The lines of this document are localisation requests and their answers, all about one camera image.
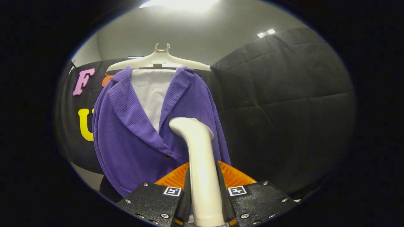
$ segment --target screw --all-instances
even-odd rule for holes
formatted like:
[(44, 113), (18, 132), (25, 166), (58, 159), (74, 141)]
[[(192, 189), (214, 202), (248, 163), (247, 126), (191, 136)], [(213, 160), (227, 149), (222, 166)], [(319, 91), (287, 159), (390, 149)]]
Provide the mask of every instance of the screw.
[(249, 216), (250, 216), (249, 214), (243, 214), (243, 215), (241, 215), (241, 218), (242, 219), (247, 219)]

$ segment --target jacket lapel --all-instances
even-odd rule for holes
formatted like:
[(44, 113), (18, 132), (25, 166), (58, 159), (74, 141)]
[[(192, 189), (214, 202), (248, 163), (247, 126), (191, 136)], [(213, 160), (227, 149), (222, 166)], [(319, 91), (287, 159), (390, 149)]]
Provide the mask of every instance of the jacket lapel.
[(108, 90), (110, 104), (120, 121), (138, 138), (162, 153), (171, 155), (171, 150), (153, 128), (143, 110), (136, 92), (130, 83), (131, 67), (116, 74), (111, 80), (115, 84)]
[(164, 97), (159, 121), (159, 132), (161, 132), (162, 124), (166, 120), (168, 114), (172, 111), (175, 104), (191, 84), (192, 79), (195, 76), (194, 72), (195, 70), (188, 67), (178, 68), (175, 72), (173, 79), (168, 86), (166, 96)]

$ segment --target white ceiling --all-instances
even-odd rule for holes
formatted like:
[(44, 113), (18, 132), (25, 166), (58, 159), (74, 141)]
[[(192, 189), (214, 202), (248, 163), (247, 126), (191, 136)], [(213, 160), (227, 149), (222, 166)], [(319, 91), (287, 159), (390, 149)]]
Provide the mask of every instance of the white ceiling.
[(145, 56), (170, 43), (171, 55), (212, 65), (258, 33), (296, 27), (307, 26), (265, 2), (218, 0), (204, 12), (138, 6), (99, 30), (97, 41), (102, 59)]

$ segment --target yellow letter u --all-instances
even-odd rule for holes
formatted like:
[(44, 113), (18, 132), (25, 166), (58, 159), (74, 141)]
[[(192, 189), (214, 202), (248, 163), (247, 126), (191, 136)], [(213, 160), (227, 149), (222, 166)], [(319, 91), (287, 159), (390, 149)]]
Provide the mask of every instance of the yellow letter u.
[(80, 132), (84, 139), (88, 141), (94, 141), (93, 134), (88, 131), (87, 116), (90, 113), (88, 109), (80, 109), (78, 115), (80, 116)]

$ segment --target purple jacket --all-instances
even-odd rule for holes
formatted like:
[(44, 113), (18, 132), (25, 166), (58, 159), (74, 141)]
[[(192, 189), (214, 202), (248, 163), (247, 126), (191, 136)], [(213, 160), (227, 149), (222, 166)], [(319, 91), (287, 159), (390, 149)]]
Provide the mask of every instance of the purple jacket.
[(204, 81), (188, 67), (179, 68), (163, 101), (159, 132), (146, 116), (130, 83), (131, 67), (118, 72), (94, 106), (93, 136), (98, 161), (118, 193), (126, 197), (140, 183), (154, 183), (189, 161), (185, 141), (168, 123), (196, 118), (215, 134), (216, 160), (230, 163), (216, 106)]

